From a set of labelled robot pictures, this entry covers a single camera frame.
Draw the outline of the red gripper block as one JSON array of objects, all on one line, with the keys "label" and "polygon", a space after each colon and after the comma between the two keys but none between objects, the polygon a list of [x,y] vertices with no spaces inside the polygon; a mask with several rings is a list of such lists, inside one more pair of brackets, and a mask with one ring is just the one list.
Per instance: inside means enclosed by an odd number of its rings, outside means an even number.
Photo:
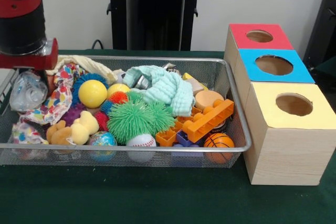
[{"label": "red gripper block", "polygon": [[45,70],[53,70],[58,61],[58,41],[56,38],[48,39],[46,44],[38,51],[27,55],[6,55],[1,53],[1,68],[14,69],[15,73],[20,73],[15,68],[33,68],[39,70],[41,81],[49,93],[48,77]]}]

